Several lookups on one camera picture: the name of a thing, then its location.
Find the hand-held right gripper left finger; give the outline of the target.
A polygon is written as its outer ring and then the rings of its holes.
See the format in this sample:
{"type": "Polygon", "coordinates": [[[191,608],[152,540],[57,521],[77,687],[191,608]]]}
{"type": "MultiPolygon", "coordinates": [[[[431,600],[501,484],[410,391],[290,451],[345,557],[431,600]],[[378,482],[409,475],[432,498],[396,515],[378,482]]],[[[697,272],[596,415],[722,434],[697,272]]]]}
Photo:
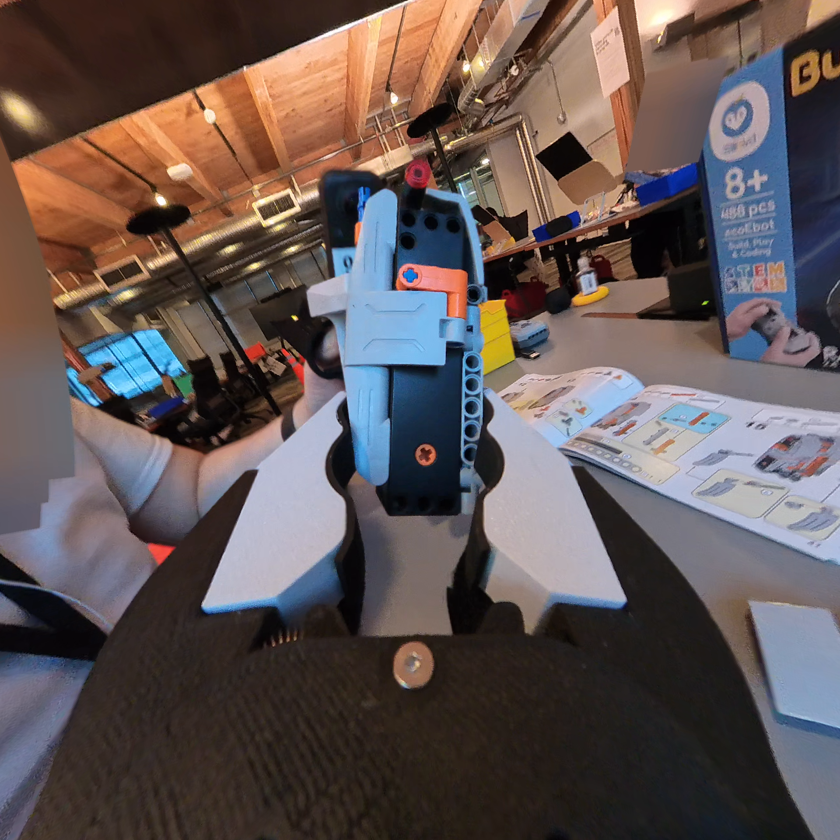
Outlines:
{"type": "Polygon", "coordinates": [[[363,611],[363,540],[346,396],[336,395],[258,467],[214,577],[205,614],[271,607],[288,629],[336,606],[350,633],[363,611]]]}

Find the grey building block model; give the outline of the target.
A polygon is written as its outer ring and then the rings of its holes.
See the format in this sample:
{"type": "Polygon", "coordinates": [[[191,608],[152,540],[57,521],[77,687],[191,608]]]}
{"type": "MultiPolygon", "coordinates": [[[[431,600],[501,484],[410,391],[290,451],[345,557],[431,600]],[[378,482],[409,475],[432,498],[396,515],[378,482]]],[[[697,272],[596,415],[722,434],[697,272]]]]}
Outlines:
{"type": "Polygon", "coordinates": [[[487,300],[477,223],[410,163],[319,185],[332,278],[350,277],[344,386],[356,472],[393,516],[471,513],[487,300]]]}

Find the white paper notice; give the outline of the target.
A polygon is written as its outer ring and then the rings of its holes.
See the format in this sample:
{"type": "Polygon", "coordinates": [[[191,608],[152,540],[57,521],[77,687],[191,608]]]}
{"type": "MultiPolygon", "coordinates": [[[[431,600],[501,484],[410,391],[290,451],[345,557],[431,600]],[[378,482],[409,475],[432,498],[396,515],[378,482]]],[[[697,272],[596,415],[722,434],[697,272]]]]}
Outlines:
{"type": "Polygon", "coordinates": [[[591,32],[597,75],[604,98],[611,97],[614,92],[630,81],[619,16],[618,8],[613,8],[591,32]]]}

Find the blue toy robot kit box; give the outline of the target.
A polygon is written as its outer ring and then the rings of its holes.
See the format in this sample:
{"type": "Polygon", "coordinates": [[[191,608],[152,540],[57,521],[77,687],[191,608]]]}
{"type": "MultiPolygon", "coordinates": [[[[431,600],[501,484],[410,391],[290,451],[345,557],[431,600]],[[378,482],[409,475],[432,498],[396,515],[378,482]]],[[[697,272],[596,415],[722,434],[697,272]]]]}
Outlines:
{"type": "Polygon", "coordinates": [[[837,374],[837,14],[721,83],[700,162],[723,349],[837,374]]]}

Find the long work table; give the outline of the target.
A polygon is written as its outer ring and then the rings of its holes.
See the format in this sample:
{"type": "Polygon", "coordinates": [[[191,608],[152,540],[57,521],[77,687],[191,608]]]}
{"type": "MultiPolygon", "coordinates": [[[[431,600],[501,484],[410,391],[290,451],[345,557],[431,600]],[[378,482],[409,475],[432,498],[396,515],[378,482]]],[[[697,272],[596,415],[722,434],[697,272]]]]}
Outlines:
{"type": "Polygon", "coordinates": [[[693,185],[674,196],[574,227],[557,237],[515,245],[485,258],[486,285],[507,288],[532,256],[558,270],[557,279],[564,286],[576,272],[580,254],[594,253],[660,228],[675,246],[677,265],[698,261],[704,252],[706,236],[700,199],[700,187],[693,185]]]}

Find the white instruction booklet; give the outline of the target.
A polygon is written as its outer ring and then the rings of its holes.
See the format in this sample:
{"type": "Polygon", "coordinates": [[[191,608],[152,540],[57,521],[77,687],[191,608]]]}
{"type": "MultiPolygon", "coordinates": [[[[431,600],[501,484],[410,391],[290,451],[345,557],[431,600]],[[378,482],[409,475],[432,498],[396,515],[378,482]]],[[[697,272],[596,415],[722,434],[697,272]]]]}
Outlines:
{"type": "Polygon", "coordinates": [[[839,415],[615,367],[526,374],[499,398],[572,458],[663,497],[839,563],[839,415]]]}

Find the black charger box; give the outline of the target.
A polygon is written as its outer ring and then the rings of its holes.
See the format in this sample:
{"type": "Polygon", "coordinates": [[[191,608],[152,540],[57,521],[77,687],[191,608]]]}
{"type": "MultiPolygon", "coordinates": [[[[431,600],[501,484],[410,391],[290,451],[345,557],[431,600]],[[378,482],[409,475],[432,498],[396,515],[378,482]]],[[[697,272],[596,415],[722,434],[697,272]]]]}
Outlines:
{"type": "Polygon", "coordinates": [[[708,259],[672,266],[666,279],[672,319],[706,320],[718,314],[708,259]]]}

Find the person's white shirt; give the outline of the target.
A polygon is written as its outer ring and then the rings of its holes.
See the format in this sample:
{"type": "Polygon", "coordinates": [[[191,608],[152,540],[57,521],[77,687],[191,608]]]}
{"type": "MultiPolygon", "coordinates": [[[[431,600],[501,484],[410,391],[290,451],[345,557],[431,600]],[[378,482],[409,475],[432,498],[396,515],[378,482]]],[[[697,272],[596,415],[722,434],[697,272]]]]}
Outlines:
{"type": "MultiPolygon", "coordinates": [[[[47,590],[113,627],[156,567],[130,519],[150,497],[173,445],[71,400],[76,472],[50,482],[37,529],[2,536],[2,555],[47,590]]],[[[18,838],[92,663],[1,657],[2,838],[18,838]]]]}

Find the person's left hand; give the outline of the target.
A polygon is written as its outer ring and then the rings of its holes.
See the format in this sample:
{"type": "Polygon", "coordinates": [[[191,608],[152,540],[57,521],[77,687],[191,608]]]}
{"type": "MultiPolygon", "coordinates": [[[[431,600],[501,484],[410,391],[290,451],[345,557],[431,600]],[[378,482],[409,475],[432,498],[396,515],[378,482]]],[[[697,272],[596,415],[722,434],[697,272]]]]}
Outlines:
{"type": "Polygon", "coordinates": [[[344,390],[340,342],[333,326],[313,340],[304,359],[303,394],[291,410],[296,431],[344,390]]]}

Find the black monitor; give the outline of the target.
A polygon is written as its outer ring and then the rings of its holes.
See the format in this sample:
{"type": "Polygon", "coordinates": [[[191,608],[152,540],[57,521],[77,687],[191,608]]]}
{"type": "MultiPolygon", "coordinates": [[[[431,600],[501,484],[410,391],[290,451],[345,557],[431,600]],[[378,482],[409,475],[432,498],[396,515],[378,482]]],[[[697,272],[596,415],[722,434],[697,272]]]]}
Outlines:
{"type": "Polygon", "coordinates": [[[305,286],[281,290],[248,311],[267,340],[283,340],[305,354],[313,330],[305,286]]]}

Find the blue storage bin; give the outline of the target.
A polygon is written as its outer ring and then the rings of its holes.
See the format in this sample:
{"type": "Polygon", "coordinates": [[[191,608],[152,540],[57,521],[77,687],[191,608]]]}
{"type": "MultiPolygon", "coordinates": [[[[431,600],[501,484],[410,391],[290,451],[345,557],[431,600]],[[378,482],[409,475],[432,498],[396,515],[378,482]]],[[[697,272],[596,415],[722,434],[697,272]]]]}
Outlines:
{"type": "Polygon", "coordinates": [[[637,185],[635,192],[639,205],[645,207],[677,196],[697,183],[697,164],[693,163],[637,185]]]}

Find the grey orange sticker sheet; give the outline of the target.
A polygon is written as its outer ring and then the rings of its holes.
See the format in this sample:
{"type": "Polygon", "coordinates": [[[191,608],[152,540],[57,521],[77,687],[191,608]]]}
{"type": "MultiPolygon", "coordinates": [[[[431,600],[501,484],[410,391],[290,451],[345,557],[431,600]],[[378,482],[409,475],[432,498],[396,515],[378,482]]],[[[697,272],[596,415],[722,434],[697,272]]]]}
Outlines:
{"type": "Polygon", "coordinates": [[[822,607],[749,602],[773,713],[779,722],[839,736],[839,629],[822,607]]]}

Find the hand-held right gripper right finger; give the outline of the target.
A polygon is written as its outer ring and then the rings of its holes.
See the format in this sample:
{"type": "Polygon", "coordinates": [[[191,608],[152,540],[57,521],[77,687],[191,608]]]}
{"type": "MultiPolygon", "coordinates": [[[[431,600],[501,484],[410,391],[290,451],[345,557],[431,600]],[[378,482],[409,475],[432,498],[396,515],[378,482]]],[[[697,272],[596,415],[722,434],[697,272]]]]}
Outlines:
{"type": "Polygon", "coordinates": [[[627,596],[569,461],[486,389],[473,445],[469,537],[451,586],[451,629],[473,634],[511,603],[524,630],[557,605],[622,610],[627,596]]]}

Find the silver air duct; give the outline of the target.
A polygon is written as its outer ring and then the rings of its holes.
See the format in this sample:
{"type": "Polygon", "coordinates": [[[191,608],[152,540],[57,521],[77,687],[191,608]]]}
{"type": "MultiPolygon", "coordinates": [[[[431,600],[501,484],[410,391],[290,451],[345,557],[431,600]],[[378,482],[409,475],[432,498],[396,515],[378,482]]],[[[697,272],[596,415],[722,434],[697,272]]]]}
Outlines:
{"type": "MultiPolygon", "coordinates": [[[[518,112],[508,115],[487,126],[464,136],[455,137],[444,143],[445,153],[458,153],[484,145],[490,140],[509,133],[525,131],[524,117],[518,112]]],[[[409,143],[398,149],[385,152],[378,157],[363,161],[351,167],[353,172],[368,172],[380,177],[393,175],[412,159],[434,151],[432,140],[409,143]]],[[[234,256],[260,254],[278,248],[276,242],[284,242],[303,235],[302,219],[311,216],[319,208],[319,182],[312,181],[300,191],[289,188],[258,198],[249,210],[226,222],[211,227],[203,233],[183,240],[181,247],[192,264],[202,260],[218,258],[226,266],[234,264],[234,256]]],[[[146,294],[150,284],[162,282],[183,270],[182,263],[172,248],[159,255],[129,257],[93,271],[96,280],[75,289],[63,291],[53,298],[54,307],[61,311],[75,310],[96,305],[107,298],[116,297],[123,302],[133,299],[125,297],[128,290],[139,288],[137,295],[146,294]]]]}

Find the yellow plastic bin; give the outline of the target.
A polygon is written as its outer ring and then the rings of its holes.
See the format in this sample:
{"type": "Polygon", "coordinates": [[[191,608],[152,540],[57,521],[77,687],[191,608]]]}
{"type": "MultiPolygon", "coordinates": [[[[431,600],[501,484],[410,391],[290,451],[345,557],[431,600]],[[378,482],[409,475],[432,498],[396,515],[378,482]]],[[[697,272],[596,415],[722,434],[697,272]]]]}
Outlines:
{"type": "Polygon", "coordinates": [[[484,339],[481,351],[485,375],[513,362],[513,348],[508,310],[504,300],[488,300],[479,305],[480,327],[484,339]]]}

